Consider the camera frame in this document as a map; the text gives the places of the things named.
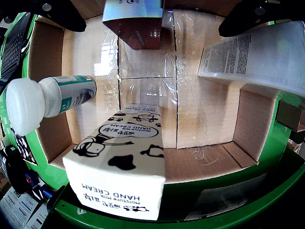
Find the teal label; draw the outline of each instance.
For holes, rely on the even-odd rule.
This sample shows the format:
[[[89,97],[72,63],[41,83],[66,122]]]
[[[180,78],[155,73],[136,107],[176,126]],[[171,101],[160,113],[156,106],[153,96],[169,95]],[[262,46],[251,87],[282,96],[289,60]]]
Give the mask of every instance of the teal label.
[[[73,84],[73,83],[86,83],[92,82],[93,79],[86,75],[71,75],[71,76],[58,76],[52,77],[59,86]]]
[[[71,106],[71,102],[72,102],[72,97],[63,99],[61,101],[61,110],[59,111],[59,113],[68,110]]]

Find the white box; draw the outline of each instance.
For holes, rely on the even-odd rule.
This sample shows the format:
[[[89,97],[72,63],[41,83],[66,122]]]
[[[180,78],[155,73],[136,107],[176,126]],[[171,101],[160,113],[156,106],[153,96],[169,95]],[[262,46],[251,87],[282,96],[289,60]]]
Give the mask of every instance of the white box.
[[[160,118],[159,106],[129,104],[63,158],[83,205],[158,219],[165,183]]]
[[[304,23],[269,25],[207,46],[198,75],[260,84],[304,97]]]

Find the bottle label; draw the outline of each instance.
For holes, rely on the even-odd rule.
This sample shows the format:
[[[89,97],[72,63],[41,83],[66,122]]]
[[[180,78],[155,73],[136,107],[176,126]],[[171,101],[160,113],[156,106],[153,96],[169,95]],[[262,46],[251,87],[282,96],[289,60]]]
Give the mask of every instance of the bottle label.
[[[59,113],[91,100],[96,93],[94,80],[89,76],[59,76],[52,77],[61,92],[61,109]]]

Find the white bottle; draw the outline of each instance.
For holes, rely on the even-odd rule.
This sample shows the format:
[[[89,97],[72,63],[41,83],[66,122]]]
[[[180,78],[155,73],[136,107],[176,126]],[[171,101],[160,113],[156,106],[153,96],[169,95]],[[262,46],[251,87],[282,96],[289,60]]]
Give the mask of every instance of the white bottle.
[[[61,112],[91,100],[96,84],[88,76],[48,77],[39,83],[29,78],[12,80],[6,91],[10,124],[21,136],[40,127],[43,117]]]

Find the laptop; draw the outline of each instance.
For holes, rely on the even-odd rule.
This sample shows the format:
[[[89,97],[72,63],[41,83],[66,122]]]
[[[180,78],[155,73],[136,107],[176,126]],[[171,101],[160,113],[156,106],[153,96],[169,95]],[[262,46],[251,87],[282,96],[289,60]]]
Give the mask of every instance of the laptop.
[[[2,53],[0,94],[4,91],[6,85],[12,80],[12,75],[28,49],[29,40],[27,35],[30,28],[33,15],[25,13],[22,18],[14,25],[9,32],[4,50]]]

